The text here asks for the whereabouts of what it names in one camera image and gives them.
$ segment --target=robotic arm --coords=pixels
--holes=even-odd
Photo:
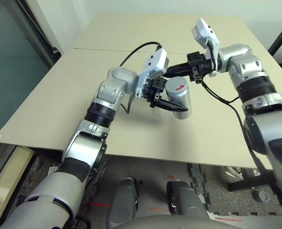
[[[188,83],[181,77],[186,75],[190,81],[203,83],[207,74],[229,72],[246,115],[244,137],[251,151],[269,158],[276,178],[273,187],[282,192],[282,94],[276,92],[260,60],[247,45],[236,44],[219,50],[216,35],[202,19],[192,31],[196,41],[207,49],[205,55],[190,53],[186,63],[167,68],[167,53],[159,48],[145,61],[139,76],[123,67],[109,70],[63,152],[60,168],[36,187],[1,229],[70,228],[76,219],[87,177],[99,167],[106,151],[109,127],[124,95],[144,97],[150,107],[172,111],[176,118],[185,119],[191,112]],[[162,99],[163,90],[168,100]],[[261,167],[257,157],[253,158]]]
[[[266,169],[253,150],[268,157],[276,180],[267,178],[267,182],[282,204],[282,94],[275,90],[261,61],[249,46],[235,44],[218,50],[219,41],[202,19],[192,31],[195,40],[207,48],[206,55],[188,54],[187,63],[168,68],[164,77],[189,75],[191,81],[203,83],[203,77],[208,73],[215,76],[216,69],[229,73],[243,103],[246,118],[242,130],[251,156],[262,174]]]

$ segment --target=white wall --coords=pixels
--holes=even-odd
[[[267,49],[282,30],[282,0],[101,0],[97,11],[237,16]]]
[[[49,39],[55,46],[59,45],[62,51],[65,51],[96,14],[101,12],[237,16],[266,48],[270,47],[282,30],[282,0],[28,0],[28,2],[40,6],[41,14],[46,17],[47,22],[36,15],[42,26],[47,27],[45,28],[47,34],[51,34]],[[275,58],[282,63],[282,47]]]
[[[64,53],[96,16],[94,0],[27,0],[49,41]]]

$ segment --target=black ribbed joint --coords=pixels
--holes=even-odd
[[[98,103],[91,103],[84,119],[89,122],[96,123],[109,128],[110,124],[114,119],[115,114],[116,111],[112,110],[109,107]]]
[[[268,76],[259,76],[246,80],[236,90],[243,103],[258,96],[276,92]]]

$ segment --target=gray carpet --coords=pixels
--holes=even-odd
[[[270,187],[229,192],[227,184],[238,181],[225,173],[224,167],[192,165],[194,189],[206,197],[209,212],[221,216],[229,214],[247,216],[281,215],[282,207]],[[252,192],[264,190],[269,195],[269,202],[257,202]]]
[[[139,183],[136,218],[170,214],[167,205],[166,184],[168,181],[180,179],[191,183],[199,194],[205,195],[209,203],[207,208],[210,212],[218,212],[219,215],[224,215],[223,218],[230,217],[230,223],[232,223],[231,220],[238,219],[239,222],[233,223],[237,223],[236,226],[240,228],[274,228],[270,225],[281,225],[282,228],[282,216],[258,217],[259,215],[269,214],[269,212],[274,212],[276,215],[282,213],[282,211],[279,211],[280,206],[276,203],[277,200],[272,193],[269,194],[271,201],[267,204],[256,202],[251,195],[251,191],[229,193],[225,188],[226,184],[235,180],[224,174],[223,167],[193,165],[191,174],[186,163],[120,156],[106,156],[105,159],[107,159],[104,161],[106,164],[104,166],[103,163],[100,172],[94,174],[93,178],[88,178],[89,184],[78,213],[91,220],[92,228],[105,229],[113,193],[118,183],[126,177],[132,177]],[[52,166],[52,163],[43,159],[34,163],[36,171],[25,181],[25,186],[21,190],[15,206],[21,204],[25,197],[47,176],[50,166]],[[225,216],[229,212],[238,213],[241,218],[239,216],[232,216],[232,218]],[[251,212],[257,212],[258,216],[241,216],[248,215]],[[211,214],[210,216],[212,219],[219,217]],[[80,223],[79,229],[84,228],[85,225]]]
[[[105,229],[113,193],[126,177],[136,179],[139,183],[136,218],[170,214],[167,182],[174,179],[190,181],[186,163],[112,156],[106,163],[106,170],[97,183],[97,192],[90,202],[88,218],[93,228]]]

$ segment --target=black metal stand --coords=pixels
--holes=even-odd
[[[274,43],[272,46],[268,49],[268,52],[270,53],[271,56],[275,55],[275,53],[278,51],[280,46],[282,45],[282,32],[280,35],[275,39]]]
[[[250,173],[250,169],[241,169],[243,180],[229,183],[228,190],[229,192],[250,189],[255,187],[261,187],[268,185],[266,182],[266,178],[263,175],[254,176],[254,174]],[[273,176],[272,172],[268,172],[268,176]]]
[[[228,190],[229,192],[232,191],[238,191],[238,190],[243,190],[243,189],[250,189],[253,187],[259,187],[259,186],[264,186],[267,185],[267,182],[263,175],[259,175],[256,177],[249,177],[244,180],[240,180],[234,183],[229,183],[228,184]]]

